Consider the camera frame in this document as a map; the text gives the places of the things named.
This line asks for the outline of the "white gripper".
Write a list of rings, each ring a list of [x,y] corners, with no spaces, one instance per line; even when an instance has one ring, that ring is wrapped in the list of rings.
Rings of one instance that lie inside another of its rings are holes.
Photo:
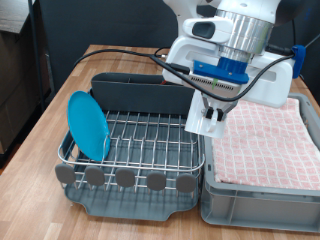
[[[280,55],[265,52],[262,56],[254,56],[250,63],[245,63],[228,60],[220,57],[218,53],[216,44],[201,43],[196,39],[181,36],[173,43],[166,63],[181,66],[180,73],[206,91],[232,98],[248,88],[265,67],[281,58]],[[292,77],[293,60],[282,60],[263,73],[243,99],[279,108],[286,102]],[[205,94],[202,95],[202,100],[202,115],[211,119],[214,109],[209,105]],[[218,108],[217,120],[224,121],[237,104],[237,101],[227,102]]]

